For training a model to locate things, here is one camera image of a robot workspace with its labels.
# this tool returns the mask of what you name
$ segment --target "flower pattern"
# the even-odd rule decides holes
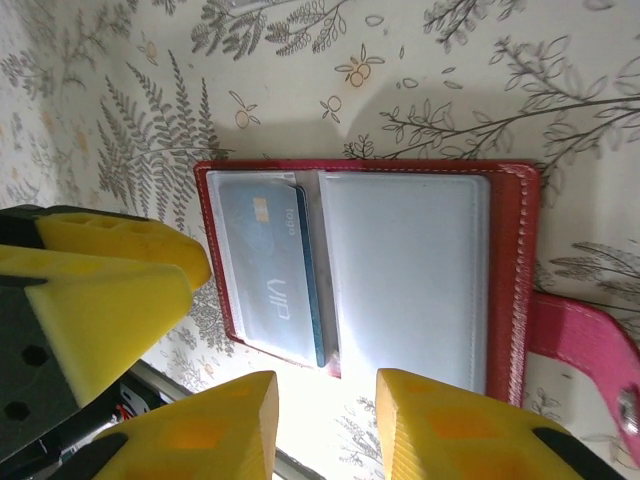
[[[535,288],[640,342],[638,6],[531,3],[0,0],[0,207],[149,216],[204,244],[203,159],[530,158]],[[327,478],[383,478],[372,400],[231,342],[213,280],[144,358],[194,391],[277,370],[296,405],[279,447]],[[530,357],[525,407],[640,479],[597,400]]]

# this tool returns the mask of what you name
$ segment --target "white table surface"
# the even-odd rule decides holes
[[[0,0],[0,206],[149,215],[204,242],[198,159],[531,158],[537,287],[640,339],[640,4],[274,3]],[[144,358],[194,391],[276,370],[279,447],[382,478],[371,399],[230,343],[212,284]],[[526,406],[640,478],[582,374],[530,355]]]

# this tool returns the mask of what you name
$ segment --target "wallet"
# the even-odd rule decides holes
[[[371,377],[373,385],[377,368],[405,368],[520,404],[539,207],[534,167],[233,160],[202,162],[195,173],[231,339],[349,383]],[[305,321],[305,348],[295,355],[247,329],[238,298],[251,287],[235,281],[229,247],[239,243],[229,244],[221,198],[229,182],[245,191],[273,182],[305,190],[324,367],[314,364],[321,355],[309,340],[313,321]],[[270,215],[264,199],[254,196],[243,210],[254,216],[254,230],[256,219]],[[266,322],[271,314],[259,311]]]

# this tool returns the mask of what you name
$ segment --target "card holder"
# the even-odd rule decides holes
[[[223,177],[237,179],[240,178],[238,175],[250,172],[251,175],[257,175],[256,178],[262,180],[280,178],[281,181],[290,185],[302,186],[307,194],[309,231],[313,246],[311,257],[315,270],[314,277],[318,292],[322,331],[325,337],[323,339],[324,353],[330,360],[323,370],[334,376],[342,375],[345,380],[350,381],[357,378],[360,373],[370,373],[379,366],[400,368],[408,366],[408,370],[416,371],[416,373],[436,379],[440,378],[448,383],[474,391],[485,392],[487,395],[512,404],[520,403],[524,349],[527,340],[526,312],[530,301],[535,227],[539,202],[538,173],[534,168],[507,162],[474,162],[470,164],[438,161],[269,160],[203,162],[196,166],[195,172],[212,252],[223,319],[227,333],[231,338],[285,360],[313,366],[313,362],[310,362],[308,357],[297,356],[294,358],[287,352],[265,348],[265,345],[252,342],[250,338],[247,338],[246,329],[243,330],[243,326],[238,322],[237,314],[234,316],[236,309],[233,303],[236,293],[233,290],[237,289],[237,285],[234,286],[230,281],[233,279],[234,272],[232,268],[228,268],[228,265],[225,264],[228,262],[223,259],[225,242],[221,240],[218,231],[223,217],[219,215],[219,212],[216,212],[218,209],[216,205],[219,205],[220,202],[219,198],[216,198],[216,192],[211,188],[211,179],[217,177],[216,182],[220,182],[219,179]],[[358,211],[362,210],[363,204],[366,205],[368,196],[381,199],[381,203],[372,202],[372,205],[377,205],[372,206],[373,212],[376,211],[376,208],[381,209],[385,202],[379,195],[373,196],[366,190],[373,188],[372,185],[377,183],[384,185],[397,182],[398,185],[405,186],[413,183],[419,184],[419,179],[428,179],[426,183],[430,182],[429,185],[425,184],[420,188],[431,187],[432,192],[435,191],[434,189],[444,189],[443,185],[455,185],[454,190],[459,188],[460,192],[466,192],[462,197],[460,192],[454,193],[448,202],[440,205],[441,212],[438,209],[432,209],[433,215],[429,221],[423,223],[420,235],[425,237],[425,234],[430,233],[427,227],[440,218],[438,216],[440,213],[443,220],[464,218],[464,222],[458,221],[453,226],[448,225],[446,221],[440,222],[442,225],[439,226],[442,227],[440,233],[449,229],[449,237],[443,234],[442,238],[450,238],[451,232],[454,232],[457,234],[454,235],[455,238],[464,239],[464,242],[457,246],[455,241],[444,242],[444,246],[449,250],[442,250],[444,252],[442,256],[449,256],[453,251],[463,251],[466,252],[464,254],[467,255],[466,260],[462,258],[464,255],[459,255],[461,258],[455,259],[459,262],[455,263],[455,268],[453,268],[447,266],[452,264],[441,261],[442,259],[438,256],[431,255],[429,257],[428,254],[437,249],[428,250],[428,242],[423,238],[422,243],[416,240],[412,245],[414,261],[404,265],[413,268],[412,271],[406,272],[407,278],[402,275],[402,268],[396,269],[395,272],[382,273],[382,267],[385,265],[384,262],[378,260],[384,257],[380,257],[379,254],[379,258],[376,257],[375,251],[380,249],[380,245],[376,245],[376,242],[384,239],[384,235],[380,235],[380,232],[376,234],[375,219],[371,220],[373,223],[364,222],[363,225],[363,219],[366,219],[367,215],[359,215]],[[332,182],[339,184],[343,181],[346,185],[345,188],[328,187],[328,184]],[[363,190],[360,194],[356,193],[358,188]],[[394,190],[394,188],[389,188],[389,185],[379,188],[382,189],[381,191],[384,191],[385,188],[388,191]],[[438,195],[436,195],[431,198],[430,202],[424,203],[423,196],[417,194],[413,199],[415,205],[412,206],[411,195],[406,195],[406,193],[402,195],[404,199],[401,198],[401,200],[408,203],[400,209],[400,212],[404,212],[406,215],[414,212],[413,221],[420,219],[420,208],[424,209],[425,205],[430,207],[431,203],[438,200]],[[455,201],[460,198],[466,199],[464,200],[466,203],[463,202],[462,206],[455,204]],[[342,241],[340,235],[334,235],[336,231],[343,233],[349,231],[350,234],[345,238],[354,239],[357,237],[357,240],[352,242],[351,250],[343,248],[345,242]],[[399,239],[407,242],[411,240],[408,235],[400,235]],[[484,260],[482,260],[482,255],[478,254],[478,251],[483,249],[483,241]],[[486,258],[487,242],[491,251],[490,259]],[[472,244],[478,250],[475,252],[475,257],[473,249],[470,248]],[[400,258],[402,250],[406,250],[407,245],[399,245],[399,247],[401,248],[396,253]],[[364,265],[373,269],[368,273],[366,271],[360,272],[361,277],[357,282],[353,282],[352,277],[355,275],[357,279],[358,270],[363,269],[356,268],[359,264],[354,264],[353,261],[351,265],[345,267],[349,264],[349,260],[355,258],[354,255],[360,256],[358,257],[360,258],[359,264],[363,263],[362,259],[369,259],[368,262],[364,262]],[[471,262],[473,266],[465,265],[468,262]],[[453,282],[452,279],[457,279],[459,288],[457,290],[451,288],[438,290],[441,285],[436,282],[434,284],[436,288],[432,290],[437,294],[431,297],[435,303],[429,306],[428,301],[425,300],[426,295],[418,297],[415,295],[419,286],[425,284],[425,276],[420,275],[419,265],[423,265],[424,268],[430,267],[431,270],[439,268],[441,270],[440,277],[443,279],[440,283],[447,284],[447,281]],[[386,304],[385,301],[382,301],[383,296],[378,295],[381,291],[379,288],[369,288],[368,290],[364,288],[364,291],[359,291],[358,285],[361,288],[362,286],[366,287],[368,280],[373,278],[372,271],[379,273],[378,281],[380,282],[384,282],[384,279],[387,278],[391,286],[395,282],[396,284],[401,283],[403,288],[413,288],[413,297],[418,300],[414,302],[416,305],[414,311],[407,310],[406,305],[402,304],[403,295],[400,291],[402,288],[396,290],[395,294],[390,292]],[[443,291],[448,292],[448,296],[443,295]],[[363,325],[366,325],[367,317],[371,318],[371,312],[376,310],[374,308],[376,297],[381,297],[378,299],[381,302],[378,305],[378,310],[384,311],[384,315],[374,319],[375,322],[381,323],[377,329],[370,328],[368,330],[371,338],[367,340],[365,339],[367,331],[364,330]],[[440,303],[437,302],[438,297],[441,297]],[[427,326],[434,330],[433,327],[438,326],[438,323],[418,322],[419,327],[425,328],[423,328],[422,336],[416,335],[414,331],[416,318],[426,318],[429,308],[433,310],[433,305],[438,305],[438,308],[444,310],[441,312],[432,311],[432,318],[437,316],[434,312],[440,313],[441,317],[446,313],[451,316],[450,318],[455,318],[457,322],[444,322],[446,328],[442,328],[446,331],[441,332],[441,335],[431,332],[430,337],[424,335],[429,330]],[[455,312],[447,311],[443,307],[445,305],[455,305]],[[348,318],[356,319],[355,323],[345,322],[343,307],[353,310]],[[421,309],[426,312],[426,315],[419,316]],[[358,318],[358,312],[361,312],[361,318]],[[405,320],[403,323],[403,317],[410,318],[411,321]],[[384,327],[385,325],[389,334],[395,335],[393,342],[389,341],[389,335],[387,335],[386,344],[378,342],[381,338],[376,334],[377,330],[383,331],[384,328],[380,328],[380,326]],[[336,348],[338,328],[340,328],[339,349]],[[350,338],[345,334],[345,329],[349,328],[355,332]],[[350,347],[347,348],[345,339],[355,339],[356,341],[346,342]],[[441,350],[441,353],[451,353],[449,358],[446,355],[443,357],[436,354],[436,349],[442,345],[450,347],[448,349],[450,352],[447,349]],[[362,354],[362,348],[365,348],[366,355]],[[432,356],[421,354],[427,348]],[[403,364],[403,361],[408,361],[408,365]]]

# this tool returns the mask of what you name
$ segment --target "tablecloth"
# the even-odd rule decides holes
[[[640,340],[639,14],[632,0],[0,0],[0,206],[151,216],[204,243],[200,159],[532,159],[536,287]],[[213,283],[144,358],[193,391],[275,369],[278,446],[330,479],[383,478],[372,399],[229,342]],[[525,405],[640,478],[579,372],[530,355]]]

